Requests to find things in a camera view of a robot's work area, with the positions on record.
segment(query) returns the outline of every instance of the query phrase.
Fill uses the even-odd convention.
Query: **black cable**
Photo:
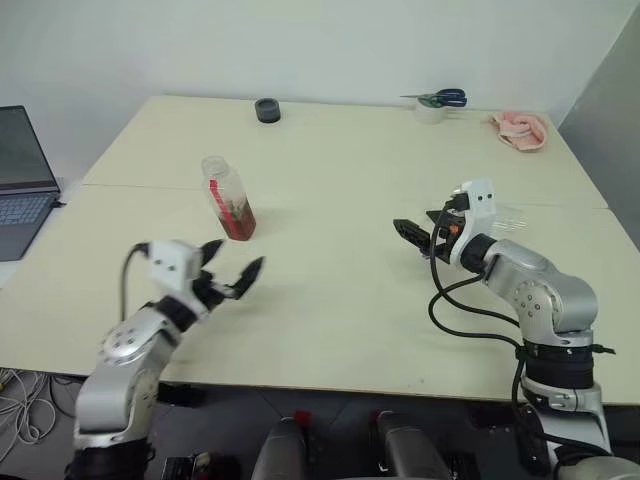
[[[53,378],[52,376],[49,377],[49,397],[51,398],[51,403],[53,403],[53,406],[56,407],[56,410],[58,410],[62,415],[64,415],[65,417],[68,418],[76,418],[76,416],[72,413],[67,412],[64,408],[60,407],[60,404],[58,403],[58,400],[56,400],[56,396],[53,393]]]
[[[122,264],[122,269],[120,270],[120,322],[124,322],[127,319],[127,273],[131,259],[136,252],[142,252],[147,255],[148,244],[136,243],[131,250],[129,250]]]
[[[557,443],[559,445],[566,445],[567,447],[575,448],[576,450],[583,450],[588,452],[591,456],[596,457],[610,457],[611,453],[602,447],[592,445],[591,443],[581,442],[579,440],[573,440],[571,438],[557,437],[549,433],[540,432],[529,424],[527,424],[520,414],[518,409],[518,387],[520,386],[520,377],[522,376],[522,370],[524,369],[524,359],[518,360],[518,367],[516,373],[513,376],[513,382],[511,384],[511,409],[513,410],[513,416],[518,426],[522,427],[530,435],[533,435],[540,440],[547,442]]]
[[[516,342],[515,340],[513,340],[512,338],[506,337],[504,335],[498,335],[495,333],[470,333],[470,332],[459,332],[458,330],[453,330],[449,327],[445,327],[444,325],[442,325],[438,319],[436,318],[434,312],[433,312],[433,308],[436,304],[436,302],[443,297],[444,295],[446,295],[446,292],[450,292],[451,290],[455,290],[456,288],[460,288],[460,287],[464,287],[466,285],[471,285],[472,283],[475,282],[479,282],[480,280],[482,280],[483,275],[478,275],[472,278],[468,278],[466,280],[462,280],[461,282],[457,282],[457,283],[453,283],[451,285],[449,285],[447,288],[444,288],[442,290],[442,292],[438,292],[436,293],[433,298],[431,299],[431,301],[429,302],[429,308],[428,308],[428,312],[429,312],[429,318],[431,319],[431,321],[434,323],[434,325],[436,327],[438,327],[440,330],[442,330],[443,332],[446,332],[450,335],[455,335],[456,337],[463,337],[463,338],[487,338],[487,339],[491,339],[491,340],[501,340],[503,342],[507,342],[508,344],[512,345],[513,347],[520,348],[520,344],[518,342]]]
[[[436,266],[436,242],[438,239],[438,233],[440,232],[440,221],[445,213],[445,209],[440,212],[440,216],[433,227],[433,232],[431,233],[431,245],[429,246],[429,266],[431,267],[431,276],[433,277],[433,282],[436,284],[436,288],[438,289],[438,293],[451,305],[459,308],[460,310],[464,310],[465,312],[477,313],[478,315],[486,315],[489,317],[499,318],[500,320],[504,320],[505,322],[510,323],[515,327],[519,327],[520,323],[513,318],[503,315],[498,312],[493,312],[491,310],[484,310],[482,308],[470,307],[469,305],[465,305],[464,303],[460,303],[457,300],[451,298],[447,295],[447,292],[442,287],[442,283],[440,282],[440,277],[438,276],[438,268]]]

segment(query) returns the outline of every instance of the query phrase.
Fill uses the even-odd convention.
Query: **white table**
[[[0,291],[0,365],[89,373],[117,322],[130,246],[224,236],[200,187],[201,158],[219,154],[240,171],[258,228],[249,242],[228,242],[211,268],[232,282],[253,258],[267,262],[245,298],[189,332],[166,380],[506,399],[512,351],[429,323],[433,282],[391,223],[425,221],[456,184],[491,176],[498,201],[528,223],[507,235],[598,294],[597,341],[619,352],[597,359],[605,401],[640,403],[628,381],[640,360],[640,255],[555,129],[544,150],[522,154],[495,138],[486,113],[427,126],[399,108],[281,108],[280,122],[263,125],[248,101],[150,99]],[[441,271],[445,283],[462,276]],[[141,261],[129,285],[130,311],[156,298]],[[479,286],[460,297],[508,311]],[[440,314],[518,337],[494,319]]]
[[[282,103],[281,111],[279,122],[261,124],[247,100],[151,98],[84,183],[199,189],[202,158],[222,155],[251,196],[268,189],[290,204],[314,195],[332,205],[327,197],[338,195],[348,208],[353,197],[382,195],[421,208],[488,176],[502,202],[607,206],[552,126],[545,148],[525,154],[498,141],[487,112],[424,125],[396,107]]]
[[[163,378],[508,398],[511,348],[447,336],[426,317],[433,282],[417,250],[391,223],[399,216],[420,218],[420,199],[364,192],[352,200],[355,213],[346,215],[313,195],[294,204],[284,195],[269,197],[266,189],[253,191],[254,238],[228,242],[211,269],[232,282],[248,261],[265,255],[263,275],[245,298],[227,302],[188,332]],[[640,255],[632,242],[606,209],[515,207],[528,226],[502,236],[543,252],[598,295],[596,339],[618,351],[597,357],[605,402],[640,403],[640,385],[629,381],[640,364],[634,313]],[[89,373],[98,342],[117,322],[117,279],[128,248],[145,239],[199,244],[221,236],[200,191],[81,187],[0,291],[0,364]],[[463,276],[445,265],[440,271],[445,283]],[[129,292],[130,311],[157,298],[142,261],[132,265]],[[459,298],[508,312],[481,286]],[[446,305],[438,312],[455,328],[518,337],[517,329],[495,319]]]

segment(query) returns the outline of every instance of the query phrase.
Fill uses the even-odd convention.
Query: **bottle cap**
[[[221,177],[229,173],[230,166],[224,157],[213,155],[202,159],[202,173],[205,177]]]

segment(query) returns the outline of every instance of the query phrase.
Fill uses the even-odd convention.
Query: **laptop screen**
[[[24,107],[0,107],[0,191],[57,189]]]

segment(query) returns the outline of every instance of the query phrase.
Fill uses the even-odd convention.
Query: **bottle label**
[[[225,201],[222,199],[222,196],[220,195],[217,180],[215,179],[209,180],[209,191],[211,192],[211,195],[213,195],[213,199],[215,200],[216,204],[218,205],[218,208],[220,209],[220,214],[222,215],[222,218],[224,218],[224,223],[227,224],[227,227],[230,230],[228,232],[229,236],[235,239],[241,238],[242,235],[240,235],[240,232],[238,231],[238,227],[233,218],[231,210],[229,210],[229,204],[225,203]]]

